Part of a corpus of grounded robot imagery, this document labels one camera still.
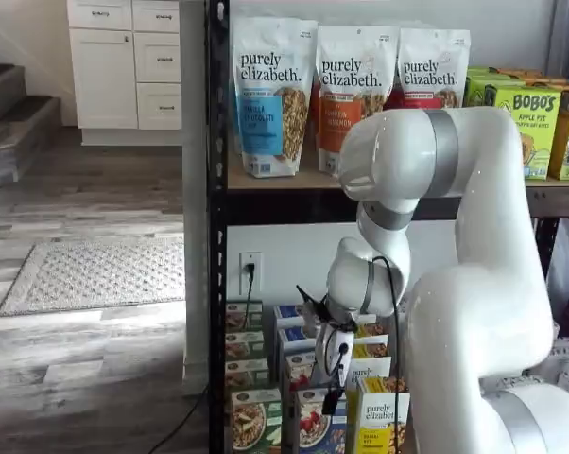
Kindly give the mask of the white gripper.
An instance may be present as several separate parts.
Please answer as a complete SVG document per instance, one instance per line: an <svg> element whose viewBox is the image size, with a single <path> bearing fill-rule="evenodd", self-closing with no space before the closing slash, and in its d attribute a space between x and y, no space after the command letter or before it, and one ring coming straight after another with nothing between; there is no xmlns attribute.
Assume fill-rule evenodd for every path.
<svg viewBox="0 0 569 454"><path fill-rule="evenodd" d="M319 381L338 389L327 390L322 404L322 414L333 416L340 399L340 389L345 388L352 360L354 332L340 326L322 325L317 336L315 358Z"/></svg>

